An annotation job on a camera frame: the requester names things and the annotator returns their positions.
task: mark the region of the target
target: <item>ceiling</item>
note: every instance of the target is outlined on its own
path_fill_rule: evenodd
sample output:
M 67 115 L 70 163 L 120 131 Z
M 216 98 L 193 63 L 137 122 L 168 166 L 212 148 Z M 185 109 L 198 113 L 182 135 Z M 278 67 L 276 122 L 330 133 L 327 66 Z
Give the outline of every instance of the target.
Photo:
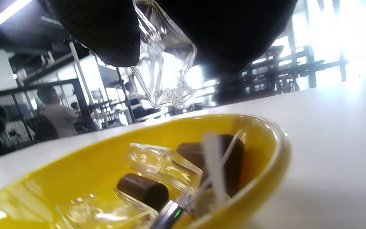
M 0 13 L 15 0 L 0 0 Z M 0 25 L 0 48 L 14 52 L 9 61 L 14 72 L 42 67 L 41 56 L 51 51 L 55 59 L 70 53 L 68 32 L 39 1 L 33 0 Z

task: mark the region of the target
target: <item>fluorescent light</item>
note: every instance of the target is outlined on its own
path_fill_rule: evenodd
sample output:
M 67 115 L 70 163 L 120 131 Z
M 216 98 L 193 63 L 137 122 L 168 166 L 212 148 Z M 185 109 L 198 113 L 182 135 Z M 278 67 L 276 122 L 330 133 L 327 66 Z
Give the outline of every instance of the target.
M 0 13 L 0 25 L 31 1 L 32 0 L 16 0 L 12 5 L 8 6 L 2 13 Z
M 282 61 L 279 63 L 279 66 L 283 66 L 283 65 L 286 65 L 286 64 L 291 64 L 292 63 L 292 60 L 291 59 L 288 59 L 288 60 L 285 60 L 285 61 Z

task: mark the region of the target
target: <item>ceiling light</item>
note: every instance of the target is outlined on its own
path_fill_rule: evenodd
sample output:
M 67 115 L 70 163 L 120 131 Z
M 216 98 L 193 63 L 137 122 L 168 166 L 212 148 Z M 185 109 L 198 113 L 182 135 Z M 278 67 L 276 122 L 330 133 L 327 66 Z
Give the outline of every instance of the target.
M 32 0 L 16 0 L 12 5 L 8 6 L 2 13 L 0 13 L 0 25 L 31 1 Z

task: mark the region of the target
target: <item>table surface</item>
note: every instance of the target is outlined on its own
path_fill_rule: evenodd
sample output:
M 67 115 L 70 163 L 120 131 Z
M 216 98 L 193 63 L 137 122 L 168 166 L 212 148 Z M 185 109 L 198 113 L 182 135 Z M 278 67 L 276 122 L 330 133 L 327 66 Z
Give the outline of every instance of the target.
M 366 228 L 366 78 L 171 119 L 212 113 L 266 117 L 283 127 L 293 145 L 282 186 L 250 228 Z M 80 148 L 163 121 L 44 142 L 0 157 L 0 190 Z

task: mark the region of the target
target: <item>dark brown cap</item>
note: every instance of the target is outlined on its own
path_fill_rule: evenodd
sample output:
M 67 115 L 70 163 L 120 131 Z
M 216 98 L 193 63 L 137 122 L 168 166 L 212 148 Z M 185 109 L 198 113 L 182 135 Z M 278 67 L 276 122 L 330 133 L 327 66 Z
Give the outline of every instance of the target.
M 234 136 L 219 135 L 219 137 L 222 141 L 222 146 L 224 149 L 223 153 L 225 153 Z M 231 155 L 224 164 L 225 184 L 227 193 L 230 197 L 237 193 L 239 189 L 244 150 L 244 143 L 240 139 L 237 139 Z M 201 183 L 203 183 L 203 181 L 205 181 L 205 179 L 208 177 L 208 172 L 205 168 L 201 143 L 182 143 L 177 147 L 176 152 L 203 170 L 203 176 L 201 178 Z
M 128 174 L 119 181 L 117 189 L 160 211 L 169 200 L 169 191 L 164 184 L 136 174 Z

